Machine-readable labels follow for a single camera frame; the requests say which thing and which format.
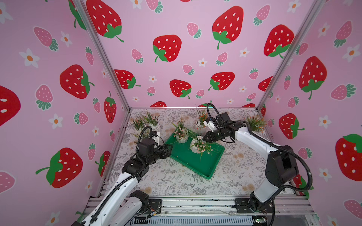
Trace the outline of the pink gypsophila pot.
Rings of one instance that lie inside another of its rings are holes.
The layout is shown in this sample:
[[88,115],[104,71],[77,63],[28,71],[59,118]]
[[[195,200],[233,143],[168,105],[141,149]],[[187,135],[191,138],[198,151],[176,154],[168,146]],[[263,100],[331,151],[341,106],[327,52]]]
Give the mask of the pink gypsophila pot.
[[205,154],[205,153],[212,155],[214,148],[211,145],[211,143],[208,143],[203,140],[203,138],[204,138],[203,136],[190,132],[189,138],[191,139],[191,143],[189,145],[189,150],[195,154],[198,154],[200,156],[200,159],[202,158],[203,154]]
[[189,138],[189,132],[184,125],[184,120],[180,119],[177,123],[173,123],[175,131],[173,137],[176,138],[178,143],[186,143]]

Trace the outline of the orange gypsophila pot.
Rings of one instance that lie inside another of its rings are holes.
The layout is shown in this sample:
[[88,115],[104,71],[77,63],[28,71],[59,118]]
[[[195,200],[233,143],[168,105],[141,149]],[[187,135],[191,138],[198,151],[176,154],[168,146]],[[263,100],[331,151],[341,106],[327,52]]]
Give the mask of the orange gypsophila pot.
[[197,130],[205,129],[206,125],[204,124],[204,122],[208,117],[206,110],[202,108],[197,108],[197,114],[198,118],[196,120],[196,129]]

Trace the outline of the green grass pot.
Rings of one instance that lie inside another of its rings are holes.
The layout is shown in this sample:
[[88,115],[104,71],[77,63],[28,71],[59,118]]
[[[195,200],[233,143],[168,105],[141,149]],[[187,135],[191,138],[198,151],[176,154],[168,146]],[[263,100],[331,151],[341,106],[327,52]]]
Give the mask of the green grass pot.
[[265,131],[266,121],[264,119],[261,119],[258,116],[252,116],[248,117],[246,121],[253,132],[263,133]]

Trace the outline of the green gypsophila pot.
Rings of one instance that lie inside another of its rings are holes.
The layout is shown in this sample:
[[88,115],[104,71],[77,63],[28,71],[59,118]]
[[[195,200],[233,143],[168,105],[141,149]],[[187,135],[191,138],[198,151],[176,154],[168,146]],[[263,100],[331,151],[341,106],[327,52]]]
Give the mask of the green gypsophila pot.
[[145,138],[149,138],[150,137],[150,133],[152,132],[152,129],[145,129],[145,130],[141,130],[139,132],[139,134],[133,134],[137,139],[139,140],[143,140]]

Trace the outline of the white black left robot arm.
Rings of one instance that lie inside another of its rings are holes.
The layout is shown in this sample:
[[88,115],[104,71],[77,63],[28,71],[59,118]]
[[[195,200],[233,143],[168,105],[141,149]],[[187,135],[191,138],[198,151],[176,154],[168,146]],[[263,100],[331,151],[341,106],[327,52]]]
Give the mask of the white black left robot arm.
[[126,226],[136,213],[146,213],[149,196],[132,190],[148,172],[149,166],[159,159],[171,156],[172,145],[159,144],[157,131],[145,127],[138,138],[135,154],[124,164],[122,173],[100,204],[82,222],[74,226]]

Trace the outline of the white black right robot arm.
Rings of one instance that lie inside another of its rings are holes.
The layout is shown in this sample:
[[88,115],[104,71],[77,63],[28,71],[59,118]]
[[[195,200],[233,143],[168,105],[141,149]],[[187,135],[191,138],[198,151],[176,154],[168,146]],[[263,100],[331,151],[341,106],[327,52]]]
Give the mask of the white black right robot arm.
[[[210,130],[203,141],[215,143],[229,137],[232,142],[242,142],[256,151],[266,160],[265,180],[250,194],[247,207],[253,212],[261,212],[271,204],[275,197],[286,188],[305,192],[312,188],[313,176],[306,162],[294,153],[289,146],[279,146],[255,134],[247,121],[233,121],[227,113],[216,113],[216,117],[208,114],[204,125]],[[299,174],[298,162],[302,164],[307,174],[304,187],[290,186],[291,181]]]

